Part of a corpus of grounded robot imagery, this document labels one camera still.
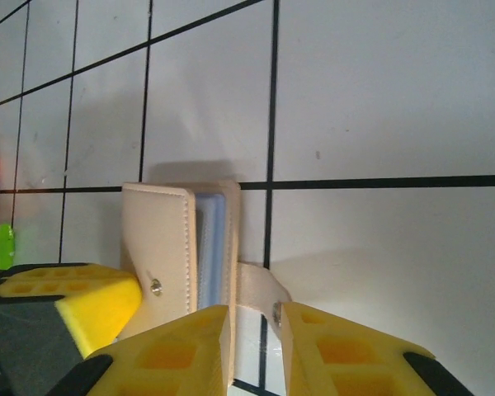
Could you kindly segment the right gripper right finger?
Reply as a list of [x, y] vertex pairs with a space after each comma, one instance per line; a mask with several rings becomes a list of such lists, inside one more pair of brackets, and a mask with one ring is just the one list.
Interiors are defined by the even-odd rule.
[[283, 303], [288, 395], [469, 395], [426, 348], [296, 302]]

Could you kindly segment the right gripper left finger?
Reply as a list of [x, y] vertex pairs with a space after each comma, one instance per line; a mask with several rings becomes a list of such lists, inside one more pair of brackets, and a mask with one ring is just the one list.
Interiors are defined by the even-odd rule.
[[229, 347], [229, 308], [214, 305], [96, 351], [68, 394], [225, 395]]

